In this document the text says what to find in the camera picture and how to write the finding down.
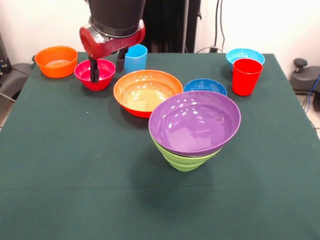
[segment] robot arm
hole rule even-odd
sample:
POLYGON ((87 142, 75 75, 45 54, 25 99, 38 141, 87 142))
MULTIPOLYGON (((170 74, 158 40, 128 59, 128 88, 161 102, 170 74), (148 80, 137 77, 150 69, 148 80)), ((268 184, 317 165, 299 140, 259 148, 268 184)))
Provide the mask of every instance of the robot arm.
POLYGON ((146 0, 87 0, 91 17, 80 28, 80 39, 91 62, 91 82, 99 80, 97 59, 117 51, 117 72, 123 70, 129 47, 140 44, 146 34, 142 15, 146 0))

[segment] wall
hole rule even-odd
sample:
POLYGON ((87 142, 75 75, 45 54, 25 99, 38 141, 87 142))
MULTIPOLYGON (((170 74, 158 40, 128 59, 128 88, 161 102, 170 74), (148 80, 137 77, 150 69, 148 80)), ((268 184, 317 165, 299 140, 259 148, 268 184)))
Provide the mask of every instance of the wall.
MULTIPOLYGON (((202 0, 195 50, 213 44, 216 0, 202 0)), ((288 76, 293 59, 320 65, 320 0, 224 0, 224 51, 248 47, 274 53, 288 76)), ((84 0, 0 0, 0 31, 11 62, 52 45, 83 51, 79 28, 88 22, 84 0)), ((218 46, 221 46, 221 34, 218 46)))
POLYGON ((11 63, 31 63, 55 45, 84 51, 79 28, 89 16, 84 0, 0 0, 0 31, 11 63))
MULTIPOLYGON (((201 2, 195 51, 214 44, 216 4, 217 0, 201 2)), ((319 0, 223 0, 224 52, 246 47, 274 53, 287 77, 295 58, 320 65, 319 10, 319 0)), ((221 33, 217 45, 222 45, 221 33)))

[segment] blue bowl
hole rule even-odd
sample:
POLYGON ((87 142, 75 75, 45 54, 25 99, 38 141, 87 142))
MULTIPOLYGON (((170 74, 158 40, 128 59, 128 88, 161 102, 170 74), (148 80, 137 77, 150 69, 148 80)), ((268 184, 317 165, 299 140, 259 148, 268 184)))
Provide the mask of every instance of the blue bowl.
POLYGON ((207 78, 199 78, 188 82, 183 91, 211 91, 227 96, 227 89, 220 82, 207 78))
POLYGON ((249 48, 236 48, 231 51, 229 51, 226 54, 226 59, 229 62, 229 66, 231 68, 231 71, 233 70, 234 62, 238 59, 253 59, 261 63, 262 65, 265 63, 265 57, 255 50, 249 49, 249 48))

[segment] red cup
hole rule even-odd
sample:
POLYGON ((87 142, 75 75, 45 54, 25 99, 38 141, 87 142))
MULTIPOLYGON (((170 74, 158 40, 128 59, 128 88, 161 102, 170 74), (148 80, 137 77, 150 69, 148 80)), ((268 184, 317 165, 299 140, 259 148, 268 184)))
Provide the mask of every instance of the red cup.
POLYGON ((240 96, 249 96, 255 89, 264 67, 256 60, 241 58, 233 63, 232 91, 240 96))

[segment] red bowl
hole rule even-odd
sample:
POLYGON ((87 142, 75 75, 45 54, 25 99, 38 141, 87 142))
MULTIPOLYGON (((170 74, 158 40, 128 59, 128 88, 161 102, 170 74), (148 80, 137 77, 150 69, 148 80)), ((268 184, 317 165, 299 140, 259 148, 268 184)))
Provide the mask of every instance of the red bowl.
POLYGON ((80 62, 74 69, 74 75, 91 91, 102 91, 110 84, 116 73, 116 66, 109 60, 98 59, 99 81, 90 81, 90 61, 80 62))

